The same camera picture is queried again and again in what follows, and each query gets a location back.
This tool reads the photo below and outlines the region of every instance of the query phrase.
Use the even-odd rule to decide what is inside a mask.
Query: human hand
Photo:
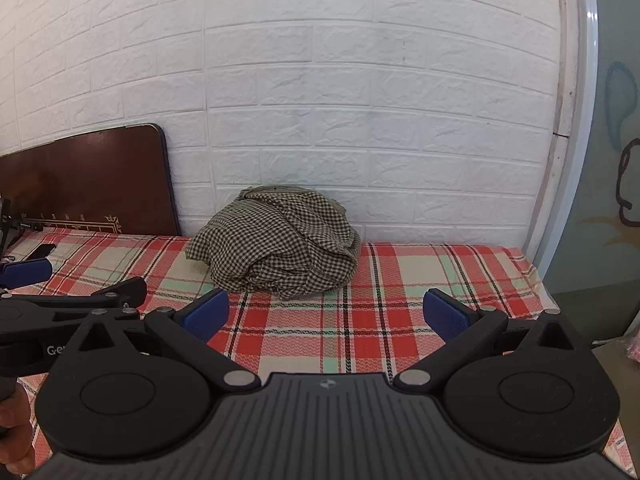
[[[30,418],[29,397],[17,383],[14,394],[0,402],[0,426],[9,430],[0,438],[0,463],[5,464],[10,473],[26,474],[35,469]]]

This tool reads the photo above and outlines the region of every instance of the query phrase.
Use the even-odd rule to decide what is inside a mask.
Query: brown headboard
[[[123,234],[180,235],[162,128],[121,126],[0,157],[14,218]]]

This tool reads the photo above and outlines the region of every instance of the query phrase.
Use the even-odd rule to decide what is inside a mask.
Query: bed
[[[181,308],[212,289],[206,265],[185,259],[188,239],[46,228],[12,247],[20,260],[41,243],[56,245],[46,283],[23,294],[83,295],[131,276],[143,276],[140,308]],[[517,249],[487,246],[362,245],[357,273],[341,290],[279,301],[267,293],[232,294],[228,323],[209,345],[265,380],[272,371],[384,372],[391,378],[443,342],[422,318],[422,296],[436,286],[472,306],[490,304],[511,317],[530,318],[554,306],[536,269]],[[44,376],[22,378],[31,398]],[[34,420],[38,463],[49,447]],[[634,468],[617,424],[605,453]]]

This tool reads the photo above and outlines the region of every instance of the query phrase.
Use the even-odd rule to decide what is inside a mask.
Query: blue gripper pad
[[[191,301],[174,314],[174,321],[205,343],[220,330],[229,318],[229,296],[215,288]]]
[[[422,315],[446,343],[463,333],[478,319],[478,313],[437,288],[430,288],[422,298]]]
[[[46,258],[0,264],[0,288],[19,288],[49,281],[53,268]]]

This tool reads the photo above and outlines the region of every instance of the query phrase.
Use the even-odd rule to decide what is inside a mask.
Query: brick-patterned wall panel
[[[0,153],[153,121],[189,234],[292,183],[369,240],[519,246],[559,22],[558,0],[0,0]]]

